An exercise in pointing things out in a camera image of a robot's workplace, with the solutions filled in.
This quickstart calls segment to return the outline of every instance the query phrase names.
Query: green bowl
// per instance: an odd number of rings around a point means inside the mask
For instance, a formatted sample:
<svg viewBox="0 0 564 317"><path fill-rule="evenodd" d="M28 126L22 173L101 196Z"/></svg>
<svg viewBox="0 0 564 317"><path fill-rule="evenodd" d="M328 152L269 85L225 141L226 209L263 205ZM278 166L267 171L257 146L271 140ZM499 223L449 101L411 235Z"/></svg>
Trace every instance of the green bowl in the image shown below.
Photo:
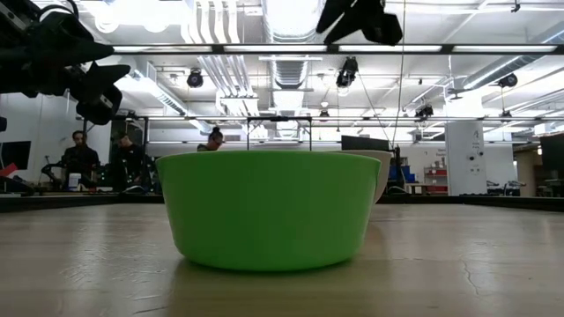
<svg viewBox="0 0 564 317"><path fill-rule="evenodd" d="M310 269L362 245L380 161L298 151L219 151L157 160L176 247L222 269Z"/></svg>

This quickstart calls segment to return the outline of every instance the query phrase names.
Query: table surface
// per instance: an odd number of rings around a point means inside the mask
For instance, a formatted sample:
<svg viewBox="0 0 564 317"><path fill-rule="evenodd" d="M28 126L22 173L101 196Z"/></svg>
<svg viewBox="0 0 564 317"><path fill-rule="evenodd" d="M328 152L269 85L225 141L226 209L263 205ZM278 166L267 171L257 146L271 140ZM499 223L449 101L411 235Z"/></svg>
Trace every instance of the table surface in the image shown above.
<svg viewBox="0 0 564 317"><path fill-rule="evenodd" d="M191 264L164 205L0 214L7 317L560 316L563 270L564 214L541 211L376 205L352 261L283 274Z"/></svg>

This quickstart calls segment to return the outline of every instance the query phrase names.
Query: red object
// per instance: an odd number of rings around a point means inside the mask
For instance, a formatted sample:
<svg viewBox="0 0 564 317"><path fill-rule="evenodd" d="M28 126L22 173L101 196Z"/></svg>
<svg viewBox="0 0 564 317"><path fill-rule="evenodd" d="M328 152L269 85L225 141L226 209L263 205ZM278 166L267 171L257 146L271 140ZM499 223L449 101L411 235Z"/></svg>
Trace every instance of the red object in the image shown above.
<svg viewBox="0 0 564 317"><path fill-rule="evenodd" d="M0 176L8 177L16 171L18 171L18 167L15 164L11 163L5 169L0 170Z"/></svg>

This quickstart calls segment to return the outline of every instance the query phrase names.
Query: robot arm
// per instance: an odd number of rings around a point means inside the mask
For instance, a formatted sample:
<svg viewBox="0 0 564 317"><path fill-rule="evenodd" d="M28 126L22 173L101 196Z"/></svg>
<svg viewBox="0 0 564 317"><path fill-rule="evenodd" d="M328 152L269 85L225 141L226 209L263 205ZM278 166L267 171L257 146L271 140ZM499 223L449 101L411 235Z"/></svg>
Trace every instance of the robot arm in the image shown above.
<svg viewBox="0 0 564 317"><path fill-rule="evenodd" d="M104 125L119 109L122 93L114 83L127 65L98 66L94 61L114 53L96 43L73 11L49 5L40 9L30 0L0 0L0 93L21 92L63 96L67 90L78 101L77 113ZM92 62L90 69L84 63ZM1 128L5 121L0 118Z"/></svg>

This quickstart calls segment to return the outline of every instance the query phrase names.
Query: person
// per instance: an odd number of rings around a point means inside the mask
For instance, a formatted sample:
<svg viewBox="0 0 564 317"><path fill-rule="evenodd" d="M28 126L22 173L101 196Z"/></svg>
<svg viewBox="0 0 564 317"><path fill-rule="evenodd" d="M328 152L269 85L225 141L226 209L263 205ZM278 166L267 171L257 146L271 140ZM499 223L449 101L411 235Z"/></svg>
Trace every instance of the person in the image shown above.
<svg viewBox="0 0 564 317"><path fill-rule="evenodd" d="M141 181L144 151L139 145L134 144L127 133L118 135L118 159L124 163L126 177L135 183Z"/></svg>
<svg viewBox="0 0 564 317"><path fill-rule="evenodd" d="M98 152L88 147L86 135L83 131L74 131L72 141L74 141L75 146L66 149L61 159L65 168L64 186L68 186L71 173L80 173L82 174L82 184L88 188L92 187L93 172L100 165Z"/></svg>
<svg viewBox="0 0 564 317"><path fill-rule="evenodd" d="M208 136L208 143L198 145L197 151L217 151L222 144L223 133L218 127L215 127Z"/></svg>

